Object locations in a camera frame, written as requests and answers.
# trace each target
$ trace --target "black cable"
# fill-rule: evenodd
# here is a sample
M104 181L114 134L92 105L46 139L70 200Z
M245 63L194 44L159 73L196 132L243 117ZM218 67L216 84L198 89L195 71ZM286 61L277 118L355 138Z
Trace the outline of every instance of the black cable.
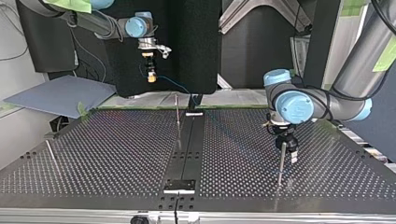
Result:
M85 67L85 71L86 71L86 73L87 73L86 78L88 78L88 74L89 74L94 80L100 81L100 76L99 76L97 70L96 70L94 67L92 67L89 63L87 63L86 61L84 61L84 60L82 60L82 59L78 59L78 60L79 60L79 61L82 63L82 65ZM96 76L94 76L93 73L92 73L89 69L87 69L87 67L86 67L84 64L87 65L89 68L91 68L91 70L96 74Z
M23 53L21 53L21 54L19 54L17 56L10 57L10 58L0 59L0 62L4 62L4 61L9 61L9 60L14 60L14 59L20 58L21 56L23 56L27 52L27 50L28 50L28 47L26 47L26 49L23 51Z
M372 0L372 4L376 14L378 14L379 18L388 26L388 28L396 35L396 27L390 22L389 18L385 16L384 11L382 11L381 6L379 5L377 0Z
M176 205L175 205L175 210L174 210L175 224L178 224L177 207L178 207L178 197L179 197L179 196L180 196L180 193L177 195L177 200L176 200Z

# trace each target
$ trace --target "metal rod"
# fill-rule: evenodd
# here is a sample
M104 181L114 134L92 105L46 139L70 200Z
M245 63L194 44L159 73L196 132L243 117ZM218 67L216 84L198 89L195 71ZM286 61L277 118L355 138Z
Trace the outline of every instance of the metal rod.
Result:
M55 159L55 154L53 154L52 147L51 147L51 145L50 145L50 140L46 140L46 143L47 143L47 148L49 149L50 157L51 157L53 160L56 160L56 159Z
M175 105L176 105L176 113L177 113L177 127L180 129L180 113L178 111L178 96L175 94Z
M280 154L280 167L279 167L279 178L277 180L277 184L282 186L282 175L283 175L283 167L285 166L285 157L286 157L286 143L282 143L282 152Z

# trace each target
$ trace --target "cable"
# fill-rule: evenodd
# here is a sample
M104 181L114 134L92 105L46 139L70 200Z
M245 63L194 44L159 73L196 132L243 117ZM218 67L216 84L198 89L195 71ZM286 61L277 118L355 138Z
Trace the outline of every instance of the cable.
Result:
M6 7L6 8L8 8L9 10L11 10L17 18L20 17L20 16L18 15L17 10L16 10L14 7L10 6L9 4L7 4L7 3L5 3L5 2L3 2L3 1L0 1L0 7ZM1 11L3 12L2 14L3 14L4 16L6 16L7 20L11 23L11 25L15 28L15 30L16 30L21 36L24 36L23 32L18 28L18 26L12 21L12 19L7 15L7 13L6 13L2 8L1 8ZM20 58L21 56L23 56L23 55L28 51L28 49L29 49L29 48L26 46L25 50L24 50L22 53L20 53L20 54L18 54L18 55L16 55L16 56L9 57L9 58L0 59L0 62L10 61L10 60L14 60L14 59Z
M106 18L107 21L110 23L110 34L108 35L99 35L100 37L102 37L103 39L107 39L110 38L111 36L114 35L114 33L118 33L119 35L119 41L123 42L124 37L122 35L122 31L121 31L121 27L118 23L118 21L110 16L107 16L105 13L99 11L99 10L95 10L95 12L97 12L98 14L100 14L102 17Z
M12 7L12 6L10 6L10 5L6 4L6 3L3 3L1 1L0 1L0 7L6 7L9 10L11 10L11 12L15 15L15 17L17 17L17 18L20 17L20 15L18 15L18 12L17 12L17 10L14 7ZM14 23L14 21L12 21L12 19L7 15L7 13L2 8L1 8L1 11L2 11L2 14L9 21L9 23L11 23L11 25L15 28L15 30L17 30L18 33L20 33L22 36L24 36L23 31L20 30L20 28Z
M28 50L28 47L26 47L26 49L21 54L19 54L17 56L10 57L10 58L0 59L0 62L4 62L4 61L9 61L9 60L20 58L21 56L23 56L27 52L27 50Z
M378 3L378 0L372 0L372 4L376 14L378 14L379 18L388 26L388 28L396 35L396 27L390 22L390 20L385 16L384 11L381 9L381 6Z
M94 54L92 54L92 53L89 52L87 49L85 49L84 47L82 47L82 45L81 45L81 44L79 43L79 41L77 40L77 38L76 38L76 36L75 36L75 34L74 34L73 29L70 29L70 32L71 32L73 38L76 40L76 43L78 44L78 46L79 46L81 49L83 49L85 52L87 52L88 54L90 54L94 59L96 59L96 60L102 65L103 71L104 71L104 75L103 75L102 82L105 82L105 79L106 79L106 67L105 67L105 64L102 62L102 60L100 60L100 59L99 59L98 57L96 57Z
M85 73L86 73L85 78L88 78L88 76L91 76L93 78L93 80L100 81L99 74L95 68L93 68L89 63L85 62L82 59L78 59L78 61L80 62L80 64L82 64L82 66L84 66ZM87 66L85 66L85 65L87 65L88 68L91 68L91 70L96 74L96 76L94 76L93 73L89 69L87 69Z

